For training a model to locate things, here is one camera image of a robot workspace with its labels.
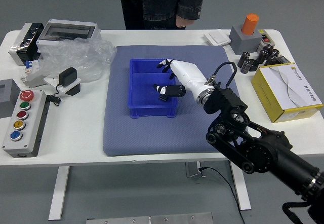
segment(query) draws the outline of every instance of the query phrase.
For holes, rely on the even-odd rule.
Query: push button panel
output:
[[[42,90],[26,90],[20,93],[3,143],[4,151],[16,158],[22,155],[35,156],[37,131],[45,104],[46,94]]]

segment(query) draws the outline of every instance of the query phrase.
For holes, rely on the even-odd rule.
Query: plastic bag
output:
[[[76,38],[72,41],[63,40],[55,46],[46,46],[41,52],[44,59],[32,62],[28,81],[39,76],[57,77],[60,72],[74,67],[82,82],[91,82],[106,72],[115,58],[117,48],[106,40]]]

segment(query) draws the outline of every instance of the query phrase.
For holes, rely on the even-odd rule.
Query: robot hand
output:
[[[170,79],[176,76],[183,87],[192,92],[193,98],[197,104],[204,105],[212,93],[214,86],[208,85],[206,77],[195,64],[174,59],[165,59],[157,66],[157,68],[162,68],[163,66],[165,67],[162,72],[167,72],[171,69],[172,74]],[[159,85],[154,87],[157,91],[159,91],[159,88],[163,88],[163,86]]]
[[[153,85],[154,89],[160,93],[160,99],[166,101],[168,97],[182,97],[186,94],[186,89],[182,85],[159,86]]]

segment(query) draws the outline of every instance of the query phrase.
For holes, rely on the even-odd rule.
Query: person's hand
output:
[[[176,26],[178,28],[186,27],[189,25],[192,25],[194,23],[194,20],[187,20],[184,18],[181,18],[180,16],[176,15]]]

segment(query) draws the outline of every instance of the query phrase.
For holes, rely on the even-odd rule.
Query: blue button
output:
[[[22,133],[19,131],[14,131],[10,134],[10,139],[12,141],[18,141],[22,138]]]
[[[31,68],[32,67],[32,61],[26,61],[26,68]]]

